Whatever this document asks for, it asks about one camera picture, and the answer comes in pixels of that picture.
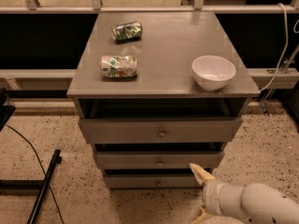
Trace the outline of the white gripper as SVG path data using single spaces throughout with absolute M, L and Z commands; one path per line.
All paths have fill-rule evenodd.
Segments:
M 214 216 L 245 217 L 247 214 L 241 204 L 243 187 L 215 179 L 215 176 L 207 172 L 200 165 L 191 163 L 190 168 L 195 179 L 203 188 L 200 206 L 194 213 L 191 224 L 201 224 Z

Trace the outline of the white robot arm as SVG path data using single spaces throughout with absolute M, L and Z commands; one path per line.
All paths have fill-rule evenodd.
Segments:
M 265 184 L 234 186 L 191 163 L 196 181 L 203 187 L 199 213 L 192 224 L 215 216 L 232 217 L 243 224 L 299 224 L 299 204 Z

